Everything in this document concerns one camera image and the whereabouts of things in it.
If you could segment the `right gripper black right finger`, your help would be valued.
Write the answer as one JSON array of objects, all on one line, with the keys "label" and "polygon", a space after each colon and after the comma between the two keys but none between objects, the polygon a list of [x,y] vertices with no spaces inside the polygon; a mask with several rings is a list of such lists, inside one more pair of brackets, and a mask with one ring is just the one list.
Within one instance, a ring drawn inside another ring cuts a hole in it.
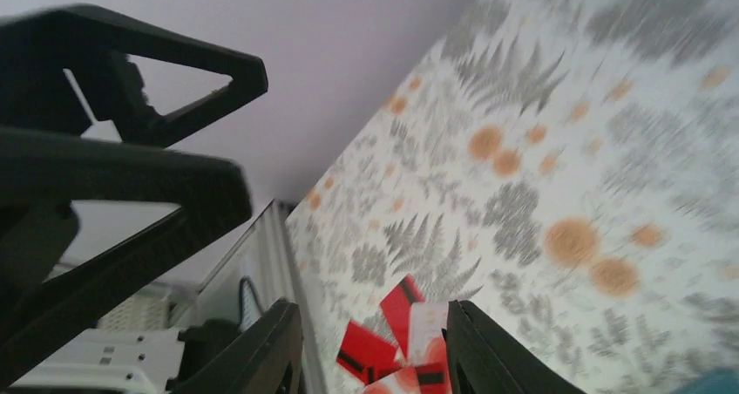
[{"label": "right gripper black right finger", "polygon": [[583,393],[471,301],[448,303],[445,341],[454,393]]}]

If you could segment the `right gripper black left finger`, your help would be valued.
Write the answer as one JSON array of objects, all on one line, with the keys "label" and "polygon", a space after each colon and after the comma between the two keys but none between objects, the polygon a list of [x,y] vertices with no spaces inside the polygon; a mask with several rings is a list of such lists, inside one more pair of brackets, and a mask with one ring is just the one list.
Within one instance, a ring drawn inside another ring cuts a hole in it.
[{"label": "right gripper black left finger", "polygon": [[172,393],[297,393],[302,366],[302,321],[297,304],[280,299],[242,331],[211,319],[182,330],[185,344]]}]

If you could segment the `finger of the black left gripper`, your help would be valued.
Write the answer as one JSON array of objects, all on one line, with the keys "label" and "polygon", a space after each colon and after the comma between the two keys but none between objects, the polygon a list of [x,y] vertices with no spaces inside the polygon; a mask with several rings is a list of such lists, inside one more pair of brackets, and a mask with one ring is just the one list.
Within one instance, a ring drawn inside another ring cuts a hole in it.
[{"label": "finger of the black left gripper", "polygon": [[[168,114],[144,94],[134,57],[229,77]],[[268,90],[263,61],[113,10],[75,4],[1,22],[1,124],[78,136],[109,121],[126,143],[165,148]]]},{"label": "finger of the black left gripper", "polygon": [[[174,210],[74,269],[75,200]],[[125,299],[248,220],[231,161],[47,132],[1,131],[1,383],[8,386]]]}]

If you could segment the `blue leather card holder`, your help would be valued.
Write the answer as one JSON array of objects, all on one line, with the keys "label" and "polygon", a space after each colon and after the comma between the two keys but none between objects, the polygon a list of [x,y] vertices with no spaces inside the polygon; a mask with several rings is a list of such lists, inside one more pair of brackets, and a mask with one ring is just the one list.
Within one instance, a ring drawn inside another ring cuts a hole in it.
[{"label": "blue leather card holder", "polygon": [[738,372],[716,368],[684,384],[671,394],[738,394]]}]

